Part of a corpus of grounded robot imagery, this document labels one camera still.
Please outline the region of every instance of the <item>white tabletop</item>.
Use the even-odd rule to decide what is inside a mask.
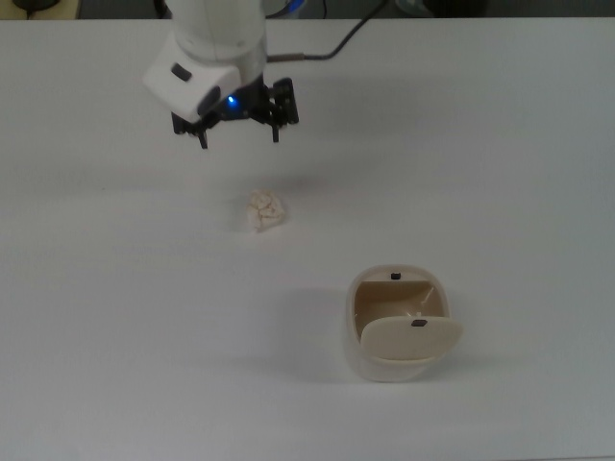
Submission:
[[[352,22],[274,22],[328,51]],[[167,22],[0,28],[0,459],[614,455],[615,21],[375,21],[272,65],[301,123],[175,136]],[[244,222],[257,187],[289,217]],[[422,379],[341,348],[363,269],[434,272],[466,333]]]

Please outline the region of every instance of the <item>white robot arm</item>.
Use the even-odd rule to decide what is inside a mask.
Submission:
[[[143,81],[173,113],[175,133],[198,136],[220,121],[252,118],[279,129],[299,122],[290,79],[264,84],[261,0],[167,0],[173,32]]]

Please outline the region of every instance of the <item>blue led light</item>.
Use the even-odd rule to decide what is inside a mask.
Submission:
[[[235,109],[239,105],[239,101],[237,101],[233,96],[229,96],[227,98],[227,103],[231,109]]]
[[[290,5],[288,5],[288,12],[296,11],[303,4],[304,4],[304,0],[293,0],[293,2]]]

